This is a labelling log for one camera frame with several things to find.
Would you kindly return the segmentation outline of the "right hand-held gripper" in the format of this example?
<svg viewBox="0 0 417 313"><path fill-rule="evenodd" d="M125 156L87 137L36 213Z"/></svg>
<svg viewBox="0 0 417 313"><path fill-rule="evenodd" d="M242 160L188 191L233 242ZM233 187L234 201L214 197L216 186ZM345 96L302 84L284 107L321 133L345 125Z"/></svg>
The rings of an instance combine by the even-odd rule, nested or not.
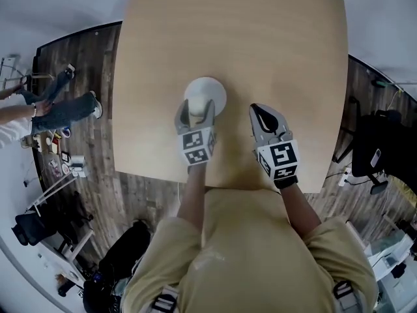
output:
<svg viewBox="0 0 417 313"><path fill-rule="evenodd" d="M262 169L276 188L298 183L298 144L283 115L264 104L251 104L249 113L255 138L254 151Z"/></svg>

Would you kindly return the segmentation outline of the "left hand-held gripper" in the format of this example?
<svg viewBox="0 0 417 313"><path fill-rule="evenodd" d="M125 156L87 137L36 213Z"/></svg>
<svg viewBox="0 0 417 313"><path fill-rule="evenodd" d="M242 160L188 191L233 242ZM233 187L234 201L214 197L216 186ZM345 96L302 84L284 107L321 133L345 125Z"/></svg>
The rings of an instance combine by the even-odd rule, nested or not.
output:
<svg viewBox="0 0 417 313"><path fill-rule="evenodd" d="M203 118L197 122L198 128L190 132L179 134L177 144L180 153L188 166L195 166L208 162L214 152L216 137L214 133L215 103L209 100L205 106ZM175 115L176 131L190 130L190 116L188 99L179 106Z"/></svg>

